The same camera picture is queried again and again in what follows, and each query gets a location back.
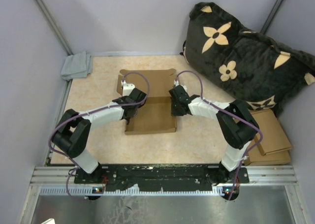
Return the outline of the brown cardboard box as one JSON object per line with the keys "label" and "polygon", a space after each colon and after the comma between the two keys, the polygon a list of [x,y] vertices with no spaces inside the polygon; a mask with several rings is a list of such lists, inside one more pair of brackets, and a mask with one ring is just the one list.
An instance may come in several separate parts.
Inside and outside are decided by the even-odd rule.
{"label": "brown cardboard box", "polygon": [[117,93],[122,94],[121,80],[125,76],[127,83],[148,94],[145,104],[137,110],[137,115],[125,126],[126,135],[174,133],[177,129],[177,118],[171,115],[171,96],[177,71],[137,70],[138,74],[130,74],[131,70],[120,70],[117,82]]}

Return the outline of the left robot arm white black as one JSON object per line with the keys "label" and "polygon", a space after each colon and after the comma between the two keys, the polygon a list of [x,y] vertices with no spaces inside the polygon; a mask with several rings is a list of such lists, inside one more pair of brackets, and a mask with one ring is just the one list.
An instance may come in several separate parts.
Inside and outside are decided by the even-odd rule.
{"label": "left robot arm white black", "polygon": [[94,110],[77,112],[68,109],[53,131],[49,143],[57,146],[63,155],[80,167],[87,180],[97,183],[101,180],[102,171],[99,162],[86,148],[90,132],[114,121],[129,122],[146,99],[146,93],[134,88],[128,95]]}

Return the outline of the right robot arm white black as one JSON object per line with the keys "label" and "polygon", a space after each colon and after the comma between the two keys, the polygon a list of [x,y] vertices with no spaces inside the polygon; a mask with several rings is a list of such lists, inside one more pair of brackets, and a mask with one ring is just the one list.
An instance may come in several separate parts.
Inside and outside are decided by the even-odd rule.
{"label": "right robot arm white black", "polygon": [[241,100],[215,102],[199,95],[189,96],[183,85],[176,85],[169,93],[173,116],[200,116],[219,123],[227,142],[220,162],[223,168],[220,169],[219,176],[226,183],[232,182],[237,176],[236,168],[244,159],[246,149],[259,132],[259,126],[245,103]]}

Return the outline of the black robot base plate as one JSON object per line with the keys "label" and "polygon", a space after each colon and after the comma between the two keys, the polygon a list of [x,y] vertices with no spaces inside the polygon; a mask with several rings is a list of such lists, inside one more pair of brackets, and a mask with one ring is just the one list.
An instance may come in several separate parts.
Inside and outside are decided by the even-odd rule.
{"label": "black robot base plate", "polygon": [[211,164],[107,164],[92,174],[81,168],[75,184],[101,184],[109,192],[125,191],[137,185],[142,192],[211,191],[218,184],[249,182],[246,168],[227,171],[220,163]]}

